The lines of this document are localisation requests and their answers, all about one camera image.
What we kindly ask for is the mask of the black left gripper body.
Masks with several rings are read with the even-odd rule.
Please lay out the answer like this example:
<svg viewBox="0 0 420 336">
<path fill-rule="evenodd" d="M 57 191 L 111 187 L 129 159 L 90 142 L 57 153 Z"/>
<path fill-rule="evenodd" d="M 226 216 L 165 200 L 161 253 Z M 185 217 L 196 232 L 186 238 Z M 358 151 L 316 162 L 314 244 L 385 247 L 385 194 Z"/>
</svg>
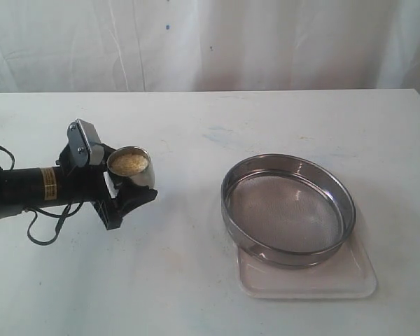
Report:
<svg viewBox="0 0 420 336">
<path fill-rule="evenodd" d="M 56 164 L 57 198 L 54 204 L 89 202 L 107 230 L 118 229 L 123 218 L 115 216 L 116 201 L 111 198 L 104 178 L 107 166 L 77 167 L 68 146 L 61 151 Z"/>
</svg>

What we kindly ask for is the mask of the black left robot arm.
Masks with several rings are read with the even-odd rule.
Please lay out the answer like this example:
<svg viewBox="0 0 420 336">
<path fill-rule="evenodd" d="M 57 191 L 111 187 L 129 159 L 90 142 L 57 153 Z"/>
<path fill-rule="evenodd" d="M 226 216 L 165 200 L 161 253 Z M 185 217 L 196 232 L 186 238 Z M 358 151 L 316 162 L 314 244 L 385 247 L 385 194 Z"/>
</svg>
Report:
<svg viewBox="0 0 420 336">
<path fill-rule="evenodd" d="M 86 147 L 66 146 L 54 167 L 0 166 L 0 220 L 23 211 L 89 202 L 107 230 L 119 228 L 124 216 L 152 202 L 158 192 L 151 182 L 117 176 L 113 180 L 117 195 L 111 196 L 104 175 L 110 172 L 107 160 L 114 149 L 105 144 L 99 148 L 103 154 L 97 162 L 92 162 Z"/>
</svg>

